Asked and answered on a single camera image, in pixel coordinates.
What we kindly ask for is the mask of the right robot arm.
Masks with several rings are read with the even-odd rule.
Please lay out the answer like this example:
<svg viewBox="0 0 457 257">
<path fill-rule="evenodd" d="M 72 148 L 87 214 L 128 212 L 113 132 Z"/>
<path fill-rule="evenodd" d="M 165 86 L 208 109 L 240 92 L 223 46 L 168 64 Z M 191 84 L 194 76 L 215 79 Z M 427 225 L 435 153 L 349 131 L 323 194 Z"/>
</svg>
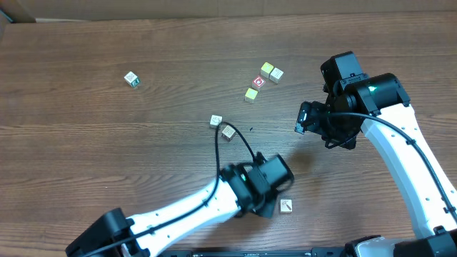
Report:
<svg viewBox="0 0 457 257">
<path fill-rule="evenodd" d="M 325 84 L 326 102 L 303 102 L 295 130 L 321 136 L 326 148 L 353 149 L 362 133 L 376 148 L 411 218 L 413 239 L 366 236 L 343 256 L 455 256 L 456 188 L 426 143 L 410 98 L 393 74 L 351 74 Z"/>
</svg>

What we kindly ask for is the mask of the white animal picture block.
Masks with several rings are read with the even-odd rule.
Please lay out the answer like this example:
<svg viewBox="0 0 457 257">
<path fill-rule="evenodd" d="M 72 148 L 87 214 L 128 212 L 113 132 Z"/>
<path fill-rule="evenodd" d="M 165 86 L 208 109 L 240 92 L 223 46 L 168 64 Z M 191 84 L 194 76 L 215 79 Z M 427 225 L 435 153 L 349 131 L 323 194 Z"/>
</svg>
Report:
<svg viewBox="0 0 457 257">
<path fill-rule="evenodd" d="M 209 121 L 209 126 L 213 129 L 217 128 L 218 125 L 223 121 L 222 116 L 212 115 Z"/>
</svg>

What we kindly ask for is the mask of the hammer picture wooden block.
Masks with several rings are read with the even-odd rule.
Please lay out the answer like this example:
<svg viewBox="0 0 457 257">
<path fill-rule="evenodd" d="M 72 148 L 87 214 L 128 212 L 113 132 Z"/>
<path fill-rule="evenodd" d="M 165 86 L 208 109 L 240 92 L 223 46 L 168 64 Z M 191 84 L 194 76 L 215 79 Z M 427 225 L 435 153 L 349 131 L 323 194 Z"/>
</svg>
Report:
<svg viewBox="0 0 457 257">
<path fill-rule="evenodd" d="M 293 204 L 291 199 L 281 199 L 279 205 L 280 213 L 292 213 Z"/>
</svg>

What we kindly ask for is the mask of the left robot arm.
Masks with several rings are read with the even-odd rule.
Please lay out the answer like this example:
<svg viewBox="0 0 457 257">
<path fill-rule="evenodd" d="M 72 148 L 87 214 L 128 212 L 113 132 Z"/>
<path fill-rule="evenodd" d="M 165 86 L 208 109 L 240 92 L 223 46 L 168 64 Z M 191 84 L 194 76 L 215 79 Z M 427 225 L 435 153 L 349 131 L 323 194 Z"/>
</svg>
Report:
<svg viewBox="0 0 457 257">
<path fill-rule="evenodd" d="M 279 157 L 226 166 L 206 187 L 169 206 L 125 216 L 115 208 L 65 250 L 67 256 L 158 256 L 189 234 L 240 213 L 269 218 L 279 187 L 291 179 Z"/>
</svg>

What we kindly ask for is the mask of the white maze picture block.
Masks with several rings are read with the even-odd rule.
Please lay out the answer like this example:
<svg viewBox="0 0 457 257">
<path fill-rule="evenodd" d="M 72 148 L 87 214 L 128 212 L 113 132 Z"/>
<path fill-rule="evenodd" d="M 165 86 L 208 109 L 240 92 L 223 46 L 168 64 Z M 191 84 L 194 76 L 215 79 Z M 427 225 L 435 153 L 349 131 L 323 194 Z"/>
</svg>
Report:
<svg viewBox="0 0 457 257">
<path fill-rule="evenodd" d="M 221 137 L 226 141 L 232 141 L 235 135 L 236 130 L 230 125 L 226 125 L 221 132 Z"/>
</svg>

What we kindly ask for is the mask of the yellow letter U block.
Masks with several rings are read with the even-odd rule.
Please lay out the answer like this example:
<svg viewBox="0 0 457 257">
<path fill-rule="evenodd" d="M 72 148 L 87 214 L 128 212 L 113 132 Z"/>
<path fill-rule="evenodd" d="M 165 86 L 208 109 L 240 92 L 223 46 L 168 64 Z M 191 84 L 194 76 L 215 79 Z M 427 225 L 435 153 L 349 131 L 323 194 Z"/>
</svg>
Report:
<svg viewBox="0 0 457 257">
<path fill-rule="evenodd" d="M 258 95 L 258 91 L 256 89 L 249 88 L 249 89 L 247 89 L 247 91 L 245 93 L 244 100 L 246 102 L 253 104 L 256 100 L 257 95 Z"/>
</svg>

